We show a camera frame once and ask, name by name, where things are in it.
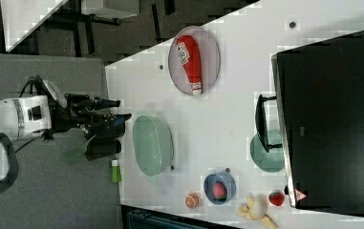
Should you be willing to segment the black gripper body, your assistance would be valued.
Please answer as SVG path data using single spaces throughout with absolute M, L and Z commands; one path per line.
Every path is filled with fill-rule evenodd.
M 48 105 L 51 114 L 52 131 L 67 132 L 78 124 L 85 123 L 87 118 L 80 113 L 91 110 L 95 101 L 86 94 L 64 94 L 61 99 L 48 95 Z

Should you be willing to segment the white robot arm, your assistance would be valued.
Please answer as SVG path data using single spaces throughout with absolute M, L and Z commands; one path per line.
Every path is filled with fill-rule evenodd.
M 79 128 L 90 139 L 124 135 L 130 114 L 104 114 L 103 109 L 120 105 L 118 100 L 67 94 L 63 100 L 46 95 L 0 100 L 0 133 L 10 140 L 42 137 Z

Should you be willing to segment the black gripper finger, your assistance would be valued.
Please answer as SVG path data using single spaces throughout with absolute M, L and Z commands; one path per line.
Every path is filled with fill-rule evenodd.
M 92 110 L 102 110 L 102 109 L 109 109 L 109 108 L 115 108 L 120 105 L 119 100 L 110 100 L 110 99 L 101 99 L 101 98 L 95 98 L 92 99 Z
M 117 138 L 125 134 L 125 122 L 131 114 L 96 114 L 86 122 L 84 134 L 87 139 Z

